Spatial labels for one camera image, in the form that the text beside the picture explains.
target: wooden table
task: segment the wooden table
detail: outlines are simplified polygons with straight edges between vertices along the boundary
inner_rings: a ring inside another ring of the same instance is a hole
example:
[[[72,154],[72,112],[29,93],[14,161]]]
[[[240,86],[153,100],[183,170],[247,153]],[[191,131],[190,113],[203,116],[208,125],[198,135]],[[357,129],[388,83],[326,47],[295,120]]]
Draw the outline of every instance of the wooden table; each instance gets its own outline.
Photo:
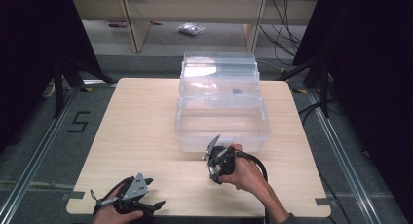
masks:
[[[264,215],[251,194],[209,179],[203,153],[181,151],[173,133],[178,85],[178,79],[120,80],[74,188],[86,194],[69,200],[69,213],[92,213],[91,189],[102,198],[122,179],[142,172],[154,182],[141,201],[167,201],[158,216]],[[262,81],[261,89],[273,133],[252,154],[265,165],[269,183],[289,212],[328,216],[330,206],[316,204],[326,196],[288,84]]]

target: human hand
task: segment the human hand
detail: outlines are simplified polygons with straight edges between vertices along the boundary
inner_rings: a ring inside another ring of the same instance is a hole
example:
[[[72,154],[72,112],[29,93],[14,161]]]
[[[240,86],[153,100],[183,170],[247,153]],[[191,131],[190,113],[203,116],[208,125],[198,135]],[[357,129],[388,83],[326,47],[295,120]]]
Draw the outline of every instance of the human hand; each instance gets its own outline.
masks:
[[[240,144],[230,146],[236,152],[242,152],[243,147]],[[267,190],[269,184],[265,180],[258,165],[247,158],[235,157],[235,170],[230,175],[222,175],[219,180],[223,183],[234,184],[237,189],[241,189],[258,196],[262,190]]]
[[[119,186],[112,194],[110,194],[108,199],[114,198],[118,194]],[[101,207],[96,215],[94,216],[94,224],[124,224],[130,221],[134,221],[143,216],[142,211],[134,211],[127,214],[118,213],[113,205],[107,205]]]

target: stacked plastic containers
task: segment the stacked plastic containers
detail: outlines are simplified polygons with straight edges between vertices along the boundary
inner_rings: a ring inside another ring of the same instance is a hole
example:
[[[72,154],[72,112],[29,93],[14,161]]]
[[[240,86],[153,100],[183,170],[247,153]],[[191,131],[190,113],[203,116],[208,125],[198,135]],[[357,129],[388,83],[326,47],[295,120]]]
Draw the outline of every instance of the stacked plastic containers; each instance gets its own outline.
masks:
[[[184,152],[239,143],[257,152],[271,133],[253,53],[187,52],[182,62],[175,134]]]

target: gray floor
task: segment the gray floor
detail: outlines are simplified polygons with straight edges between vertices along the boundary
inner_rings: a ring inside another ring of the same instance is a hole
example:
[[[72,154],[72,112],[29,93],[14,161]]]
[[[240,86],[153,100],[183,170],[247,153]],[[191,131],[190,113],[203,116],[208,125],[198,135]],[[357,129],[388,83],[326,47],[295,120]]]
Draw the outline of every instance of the gray floor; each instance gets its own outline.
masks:
[[[113,78],[122,77],[169,77],[178,78],[180,62],[185,51],[246,51],[241,25],[202,23],[206,29],[195,37],[177,31],[181,22],[165,22],[152,25],[143,50],[135,53],[125,28],[110,28],[104,21],[84,21],[94,51],[103,72]],[[293,34],[301,38],[305,27],[291,27]],[[277,34],[271,25],[264,30],[272,37]],[[293,51],[291,43],[280,39],[283,45]],[[276,49],[260,32],[255,56],[261,72],[261,79],[272,80],[281,75],[281,68],[291,69],[292,56]],[[302,81],[306,71],[289,79],[292,89],[304,89]],[[82,74],[85,79],[95,79]],[[67,195],[72,191],[77,176],[86,160],[94,135],[114,88],[92,88],[89,92],[76,92],[76,96],[64,116],[60,128],[42,161],[30,187],[24,195],[11,223],[90,223],[90,215],[70,215],[65,211]],[[308,94],[293,93],[297,110],[311,105]],[[5,202],[14,184],[26,169],[43,135],[53,120],[54,97],[39,103],[27,124],[19,132],[20,142],[10,145],[0,155],[0,201]],[[360,154],[362,145],[337,103],[329,104],[330,121],[346,149],[355,169],[357,178],[371,199],[382,223],[407,223],[392,194],[383,182],[372,162]],[[72,121],[79,111],[89,111],[82,115],[87,121],[84,132],[70,133],[79,126]],[[345,210],[352,223],[368,223],[362,213],[357,198],[349,185],[342,167],[332,149],[329,139],[320,124],[316,112],[311,113],[304,126],[320,174],[325,178],[324,188],[331,201],[331,218],[336,223],[347,223]],[[214,219],[185,219],[188,223],[217,223]],[[300,223],[332,223],[327,218],[300,217]]]

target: sleeve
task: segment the sleeve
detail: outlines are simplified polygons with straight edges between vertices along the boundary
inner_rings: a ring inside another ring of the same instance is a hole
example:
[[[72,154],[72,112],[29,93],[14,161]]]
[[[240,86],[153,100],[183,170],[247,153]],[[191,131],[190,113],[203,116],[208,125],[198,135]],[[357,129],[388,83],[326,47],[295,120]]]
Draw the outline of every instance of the sleeve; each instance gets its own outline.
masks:
[[[294,214],[289,213],[289,216],[282,224],[298,224],[297,219],[295,218]]]

